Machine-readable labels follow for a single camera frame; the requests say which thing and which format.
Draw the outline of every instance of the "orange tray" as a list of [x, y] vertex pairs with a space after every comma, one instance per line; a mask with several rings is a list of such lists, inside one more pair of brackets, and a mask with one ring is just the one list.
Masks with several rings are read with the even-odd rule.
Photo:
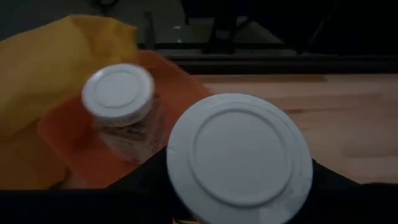
[[[156, 92], [164, 103], [168, 139], [182, 113], [211, 93], [181, 68], [154, 52], [140, 52], [140, 61], [154, 77]], [[39, 121], [38, 132], [75, 175], [90, 187], [103, 188], [138, 165], [120, 160], [98, 137], [91, 128], [93, 118], [80, 98], [76, 96], [50, 110]]]

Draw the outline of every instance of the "yellow fabric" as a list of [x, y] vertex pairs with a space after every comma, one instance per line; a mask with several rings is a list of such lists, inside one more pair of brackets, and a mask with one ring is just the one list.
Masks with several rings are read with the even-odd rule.
[[97, 16], [68, 16], [0, 42], [0, 189], [42, 189], [64, 178], [35, 122], [98, 69], [137, 63], [135, 43], [135, 27]]

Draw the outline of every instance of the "wooden surface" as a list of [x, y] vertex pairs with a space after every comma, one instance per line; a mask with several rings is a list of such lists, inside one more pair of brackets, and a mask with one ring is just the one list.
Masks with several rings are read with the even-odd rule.
[[213, 93], [259, 96], [284, 110], [312, 157], [360, 183], [398, 183], [398, 75], [199, 75]]

